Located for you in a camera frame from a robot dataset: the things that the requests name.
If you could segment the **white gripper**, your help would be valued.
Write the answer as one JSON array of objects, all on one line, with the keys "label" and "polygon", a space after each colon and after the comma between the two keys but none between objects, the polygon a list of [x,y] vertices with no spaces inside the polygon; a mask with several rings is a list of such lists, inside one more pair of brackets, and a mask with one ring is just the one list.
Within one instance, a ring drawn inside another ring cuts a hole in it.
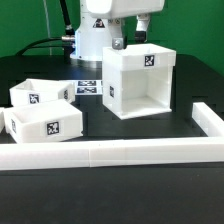
[{"label": "white gripper", "polygon": [[108,28],[112,38],[112,48],[123,50],[127,47],[127,37],[124,34],[124,20],[120,18],[137,16],[135,41],[147,41],[147,30],[150,15],[146,13],[159,12],[163,9],[165,0],[86,0],[87,10],[94,18],[108,20]]}]

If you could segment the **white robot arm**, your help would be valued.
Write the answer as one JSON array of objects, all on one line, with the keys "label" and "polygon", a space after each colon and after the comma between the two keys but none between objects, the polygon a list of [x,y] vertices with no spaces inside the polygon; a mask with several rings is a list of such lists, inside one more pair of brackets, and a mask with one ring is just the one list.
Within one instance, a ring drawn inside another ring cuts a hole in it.
[{"label": "white robot arm", "polygon": [[81,23],[75,31],[73,62],[83,67],[101,68],[102,50],[125,49],[124,19],[135,16],[135,42],[147,41],[150,14],[163,10],[165,0],[80,0]]}]

